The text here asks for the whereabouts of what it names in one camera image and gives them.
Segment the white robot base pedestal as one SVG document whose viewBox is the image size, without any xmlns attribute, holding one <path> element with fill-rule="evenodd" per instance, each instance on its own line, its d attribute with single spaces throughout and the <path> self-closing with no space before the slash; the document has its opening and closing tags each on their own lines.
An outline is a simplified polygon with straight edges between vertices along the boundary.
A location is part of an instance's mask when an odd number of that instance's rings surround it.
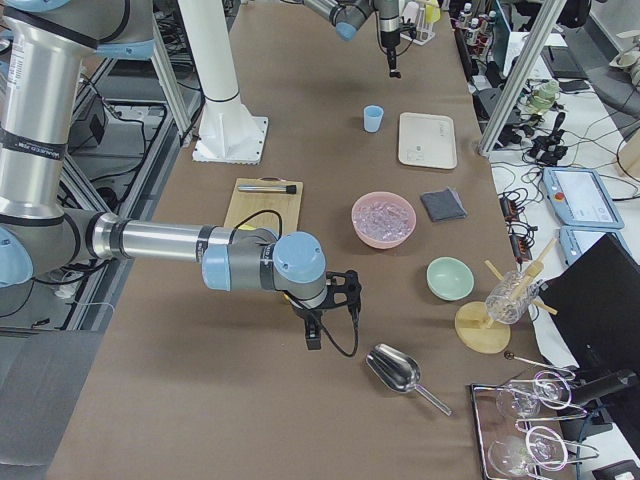
<svg viewBox="0 0 640 480">
<path fill-rule="evenodd" d="M 220 1 L 179 3 L 205 104 L 193 159 L 257 165 L 268 129 L 243 104 Z"/>
</svg>

